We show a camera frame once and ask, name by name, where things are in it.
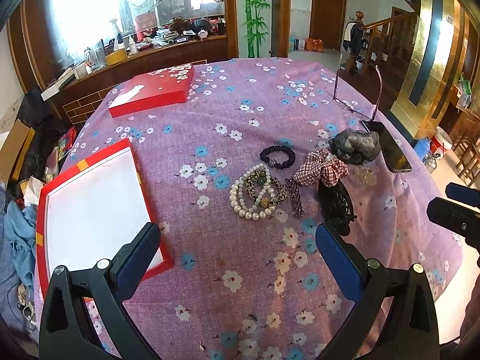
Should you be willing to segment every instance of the cardboard box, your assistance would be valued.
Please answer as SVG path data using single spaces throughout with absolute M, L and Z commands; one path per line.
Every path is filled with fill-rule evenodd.
M 135 76 L 110 104 L 112 117 L 187 101 L 194 70 L 183 64 Z
M 0 186 L 7 188 L 14 169 L 21 169 L 32 142 L 32 129 L 16 120 L 0 150 Z

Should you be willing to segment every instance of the screw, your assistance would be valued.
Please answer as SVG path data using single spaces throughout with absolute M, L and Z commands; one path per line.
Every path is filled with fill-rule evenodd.
M 377 269 L 377 268 L 380 268 L 380 261 L 378 261 L 377 259 L 368 259 L 367 260 L 367 265 L 371 269 Z
M 418 274 L 423 273 L 423 267 L 420 264 L 413 264 L 413 270 Z
M 107 259 L 101 259 L 99 262 L 97 262 L 97 268 L 98 269 L 105 269 L 110 265 L 110 261 Z
M 60 275 L 65 270 L 63 265 L 59 265 L 57 268 L 53 270 L 53 273 L 56 275 Z

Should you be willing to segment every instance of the bamboo decal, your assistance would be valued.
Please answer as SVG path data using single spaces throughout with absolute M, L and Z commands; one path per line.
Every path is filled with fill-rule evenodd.
M 247 21 L 244 25 L 247 27 L 247 35 L 245 37 L 247 38 L 249 58 L 255 58 L 255 47 L 256 56 L 260 57 L 260 47 L 268 35 L 268 31 L 265 31 L 268 27 L 261 16 L 261 11 L 264 9 L 270 9 L 270 4 L 266 0 L 245 0 Z

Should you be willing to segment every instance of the blue gripper pad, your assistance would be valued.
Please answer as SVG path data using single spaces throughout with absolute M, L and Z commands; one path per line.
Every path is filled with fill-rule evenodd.
M 315 242 L 343 296 L 358 302 L 363 293 L 360 272 L 323 224 L 317 227 Z

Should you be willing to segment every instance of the blue container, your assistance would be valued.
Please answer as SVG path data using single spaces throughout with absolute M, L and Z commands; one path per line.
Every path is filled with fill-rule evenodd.
M 430 151 L 430 139 L 428 138 L 419 139 L 418 142 L 415 144 L 415 147 L 413 148 L 413 150 L 415 150 L 415 152 L 417 153 L 417 156 L 420 157 L 420 159 L 423 161 L 423 159 L 426 157 L 426 155 Z

